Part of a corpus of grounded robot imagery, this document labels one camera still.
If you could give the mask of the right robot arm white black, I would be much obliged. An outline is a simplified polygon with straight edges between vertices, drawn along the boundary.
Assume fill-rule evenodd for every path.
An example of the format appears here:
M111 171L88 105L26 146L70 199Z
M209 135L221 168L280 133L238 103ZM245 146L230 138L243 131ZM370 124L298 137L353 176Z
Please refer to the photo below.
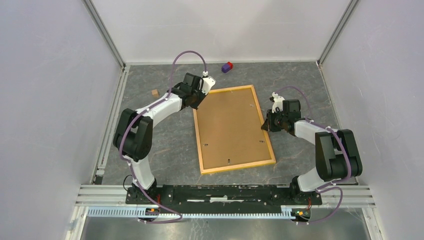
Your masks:
M350 129L321 126L312 119L302 117L301 103L297 99L271 97L272 108L267 110L261 126L267 132L285 131L306 140L315 147L315 166L307 173L296 176L290 183L289 199L302 204L309 192L322 192L324 188L358 177L363 165L354 133Z

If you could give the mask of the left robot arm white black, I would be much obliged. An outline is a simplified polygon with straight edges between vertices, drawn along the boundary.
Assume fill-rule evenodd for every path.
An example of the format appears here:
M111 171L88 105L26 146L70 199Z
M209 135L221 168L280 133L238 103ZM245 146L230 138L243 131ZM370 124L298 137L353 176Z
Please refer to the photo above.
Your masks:
M148 158L155 126L185 108L198 109L215 84L206 71L202 76L186 73L182 82L172 86L153 103L122 111L112 143L121 160L128 165L132 184L139 189L137 196L145 204L151 204L157 198L156 179Z

